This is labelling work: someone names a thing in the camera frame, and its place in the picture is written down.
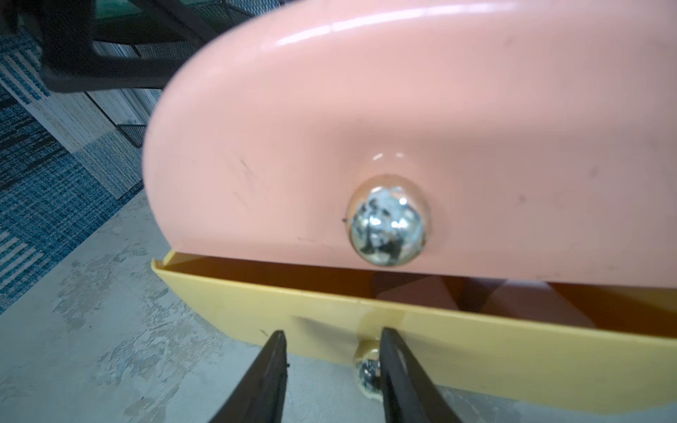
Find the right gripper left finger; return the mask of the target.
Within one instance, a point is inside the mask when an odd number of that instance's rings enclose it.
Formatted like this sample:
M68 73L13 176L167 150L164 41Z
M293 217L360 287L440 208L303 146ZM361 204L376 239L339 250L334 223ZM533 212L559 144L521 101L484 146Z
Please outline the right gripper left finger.
M282 422L287 370L286 336L275 331L210 422Z

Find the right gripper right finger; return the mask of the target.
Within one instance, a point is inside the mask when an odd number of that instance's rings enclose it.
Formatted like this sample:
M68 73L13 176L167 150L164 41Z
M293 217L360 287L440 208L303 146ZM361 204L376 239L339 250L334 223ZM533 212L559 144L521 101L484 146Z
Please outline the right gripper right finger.
M379 360L386 422L461 422L393 328L382 331Z

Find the yellow drawer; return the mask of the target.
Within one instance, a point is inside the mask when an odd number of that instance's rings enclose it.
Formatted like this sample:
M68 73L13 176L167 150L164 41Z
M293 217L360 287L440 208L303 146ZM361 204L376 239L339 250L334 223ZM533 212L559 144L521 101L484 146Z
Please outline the yellow drawer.
M170 252L155 274L227 336L348 365L384 328L405 339L439 385L581 412L676 401L676 293L557 284L591 328L377 299L372 271Z

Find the pink plug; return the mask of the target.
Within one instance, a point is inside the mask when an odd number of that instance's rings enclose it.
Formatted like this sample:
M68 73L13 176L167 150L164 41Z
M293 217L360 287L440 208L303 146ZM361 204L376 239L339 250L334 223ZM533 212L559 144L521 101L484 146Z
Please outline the pink plug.
M595 328L580 309L544 281L472 280L480 289L480 312L547 324Z

